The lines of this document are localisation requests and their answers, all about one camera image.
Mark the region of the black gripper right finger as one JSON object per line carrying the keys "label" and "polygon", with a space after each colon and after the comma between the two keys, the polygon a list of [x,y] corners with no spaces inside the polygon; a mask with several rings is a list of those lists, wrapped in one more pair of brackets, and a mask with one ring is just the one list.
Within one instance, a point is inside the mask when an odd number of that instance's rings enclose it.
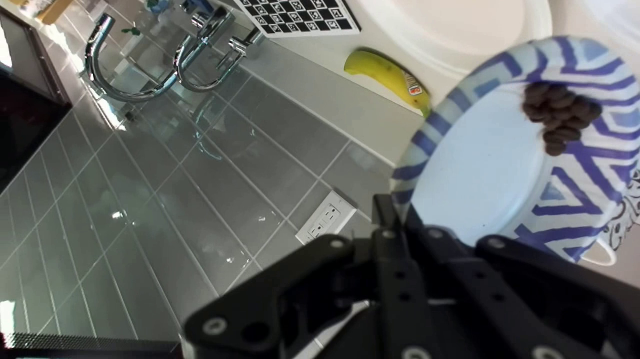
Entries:
{"label": "black gripper right finger", "polygon": [[409,211],[411,245],[470,309],[497,357],[640,359],[640,291],[504,235],[472,247]]}

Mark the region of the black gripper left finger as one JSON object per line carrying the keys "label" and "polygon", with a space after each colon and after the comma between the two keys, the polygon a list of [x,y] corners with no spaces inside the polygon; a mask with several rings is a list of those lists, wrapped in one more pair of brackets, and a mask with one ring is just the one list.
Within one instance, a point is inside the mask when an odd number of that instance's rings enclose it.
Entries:
{"label": "black gripper left finger", "polygon": [[403,221],[391,195],[373,205],[379,229],[373,237],[377,305],[386,359],[437,359],[422,273],[411,255]]}

